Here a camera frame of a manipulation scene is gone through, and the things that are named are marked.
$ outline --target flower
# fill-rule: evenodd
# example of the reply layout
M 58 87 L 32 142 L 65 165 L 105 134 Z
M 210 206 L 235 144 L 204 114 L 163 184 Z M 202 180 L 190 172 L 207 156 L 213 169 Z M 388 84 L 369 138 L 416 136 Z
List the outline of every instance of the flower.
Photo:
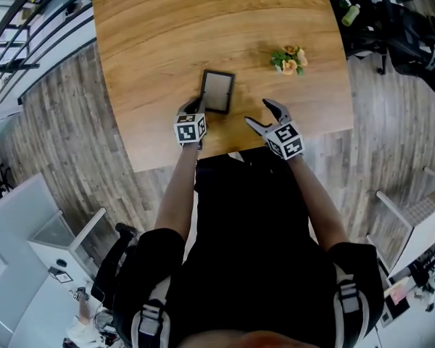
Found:
M 282 73 L 284 75 L 291 75 L 293 71 L 297 68 L 297 63 L 290 59 L 288 62 L 286 60 L 282 61 Z
M 299 65 L 302 67 L 307 66 L 307 59 L 305 57 L 305 51 L 301 48 L 299 48 L 297 53 L 297 59 L 299 60 Z
M 297 48 L 295 48 L 295 47 L 292 46 L 292 45 L 284 46 L 282 49 L 283 49 L 287 54 L 295 54 L 295 51 L 297 50 Z

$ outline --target railing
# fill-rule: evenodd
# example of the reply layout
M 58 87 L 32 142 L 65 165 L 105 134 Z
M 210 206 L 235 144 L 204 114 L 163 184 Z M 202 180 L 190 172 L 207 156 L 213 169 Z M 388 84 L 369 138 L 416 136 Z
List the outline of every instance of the railing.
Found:
M 9 92 L 13 89 L 13 87 L 28 73 L 28 71 L 38 69 L 40 67 L 39 62 L 45 57 L 55 46 L 60 44 L 63 40 L 65 40 L 68 36 L 82 28 L 85 24 L 92 21 L 94 16 L 84 19 L 82 22 L 79 22 L 76 26 L 65 32 L 62 36 L 60 36 L 57 40 L 51 42 L 51 38 L 55 36 L 55 34 L 59 33 L 61 29 L 67 26 L 69 23 L 76 20 L 80 17 L 84 12 L 87 12 L 90 8 L 92 8 L 91 0 L 90 2 L 81 7 L 76 12 L 73 12 L 68 17 L 66 17 L 63 22 L 58 24 L 50 33 L 46 33 L 45 36 L 39 40 L 38 34 L 42 34 L 42 30 L 45 27 L 48 27 L 51 22 L 54 22 L 55 19 L 61 15 L 63 15 L 68 7 L 73 6 L 73 4 L 78 3 L 82 0 L 66 0 L 63 2 L 54 12 L 51 13 L 40 25 L 32 23 L 33 20 L 39 15 L 45 13 L 46 9 L 49 8 L 50 3 L 54 0 L 41 0 L 38 4 L 33 6 L 32 12 L 25 19 L 22 24 L 12 25 L 11 22 L 13 19 L 22 11 L 23 7 L 30 0 L 15 0 L 14 3 L 8 7 L 5 15 L 2 17 L 0 21 L 0 38 L 4 35 L 6 30 L 15 30 L 16 32 L 12 36 L 12 38 L 5 42 L 0 42 L 0 81 L 5 74 L 11 74 L 7 78 L 6 83 L 3 83 L 0 87 L 0 103 L 2 103 L 6 97 L 9 95 Z M 20 36 L 22 32 L 27 32 L 26 39 L 23 42 L 21 40 L 18 42 L 17 38 Z M 2 63 L 6 53 L 10 48 L 17 49 L 12 58 L 7 63 Z M 25 53 L 24 58 L 18 58 L 21 53 Z M 14 83 L 11 81 L 19 74 L 19 77 Z

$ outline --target forearm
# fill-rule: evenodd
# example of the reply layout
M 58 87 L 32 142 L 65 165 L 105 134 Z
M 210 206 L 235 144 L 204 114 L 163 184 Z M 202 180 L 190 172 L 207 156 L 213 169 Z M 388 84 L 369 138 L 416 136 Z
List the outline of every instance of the forearm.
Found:
M 84 325 L 90 323 L 90 312 L 88 311 L 86 298 L 84 295 L 79 296 L 79 321 Z
M 198 143 L 185 144 L 167 185 L 155 228 L 170 228 L 179 232 L 184 241 L 189 237 L 191 212 L 194 207 L 195 164 Z
M 319 245 L 329 250 L 334 244 L 348 241 L 339 211 L 303 158 L 296 156 L 287 162 L 297 180 Z

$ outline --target bottle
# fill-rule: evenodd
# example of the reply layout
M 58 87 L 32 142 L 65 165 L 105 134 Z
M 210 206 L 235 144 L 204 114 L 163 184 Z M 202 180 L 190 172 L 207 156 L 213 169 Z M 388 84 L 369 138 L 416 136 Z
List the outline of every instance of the bottle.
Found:
M 349 7 L 348 12 L 345 14 L 345 16 L 341 19 L 341 23 L 343 23 L 343 25 L 349 27 L 350 25 L 352 25 L 353 21 L 355 20 L 355 18 L 359 15 L 360 13 L 360 5 L 356 4 L 356 5 L 352 5 Z

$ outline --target backpack strap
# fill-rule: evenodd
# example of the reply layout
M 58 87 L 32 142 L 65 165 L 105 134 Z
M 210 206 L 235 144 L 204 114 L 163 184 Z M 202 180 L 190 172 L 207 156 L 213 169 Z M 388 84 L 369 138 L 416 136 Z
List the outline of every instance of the backpack strap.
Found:
M 169 276 L 158 283 L 151 292 L 149 301 L 134 315 L 130 328 L 133 348 L 167 348 L 170 319 L 165 312 L 165 306 L 170 281 Z
M 336 284 L 338 291 L 333 297 L 333 311 L 335 315 L 336 339 L 335 348 L 344 348 L 345 331 L 349 326 L 345 321 L 348 314 L 362 310 L 362 325 L 356 342 L 361 342 L 368 330 L 369 325 L 369 304 L 361 290 L 357 289 L 353 275 L 347 275 L 337 264 L 333 264 L 336 271 Z

